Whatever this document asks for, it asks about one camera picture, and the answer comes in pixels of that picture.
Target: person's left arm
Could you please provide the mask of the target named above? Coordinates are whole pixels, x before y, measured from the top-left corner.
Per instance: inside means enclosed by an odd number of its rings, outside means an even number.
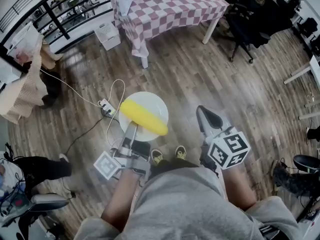
[[[124,169],[101,218],[85,219],[74,240],[93,239],[113,240],[124,229],[130,214],[131,204],[140,175]]]

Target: checkered tablecloth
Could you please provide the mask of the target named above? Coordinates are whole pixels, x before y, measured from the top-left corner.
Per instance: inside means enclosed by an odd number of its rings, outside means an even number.
[[[175,27],[198,25],[221,18],[228,7],[224,0],[133,0],[122,16],[118,0],[111,0],[115,26],[123,27],[131,40],[132,55],[147,58],[146,40]]]

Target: chair base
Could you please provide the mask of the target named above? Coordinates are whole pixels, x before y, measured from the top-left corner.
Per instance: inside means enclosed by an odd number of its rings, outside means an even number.
[[[249,55],[250,59],[248,60],[248,62],[250,64],[252,64],[254,62],[254,57],[249,52],[250,44],[248,44],[248,48],[249,48],[248,49],[244,42],[238,42],[234,37],[227,36],[227,35],[222,35],[222,36],[219,36],[219,38],[235,42],[235,48],[233,50],[232,56],[229,58],[230,62],[234,61],[234,57],[235,57],[235,55],[237,53],[237,50],[238,50],[239,46],[241,46],[244,49],[244,51]]]

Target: yellow foam roller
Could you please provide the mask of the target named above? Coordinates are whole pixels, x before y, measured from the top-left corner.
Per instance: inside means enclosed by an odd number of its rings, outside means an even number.
[[[120,111],[137,125],[146,128],[154,134],[163,136],[168,133],[167,125],[160,118],[131,99],[127,98],[122,102]]]

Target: forearm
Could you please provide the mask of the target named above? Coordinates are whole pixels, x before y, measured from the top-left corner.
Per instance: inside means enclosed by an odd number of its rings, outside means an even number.
[[[123,231],[132,204],[140,176],[132,170],[123,170],[109,204],[105,207],[101,219],[120,232]]]
[[[226,195],[230,203],[246,211],[256,202],[256,195],[237,166],[222,171]]]

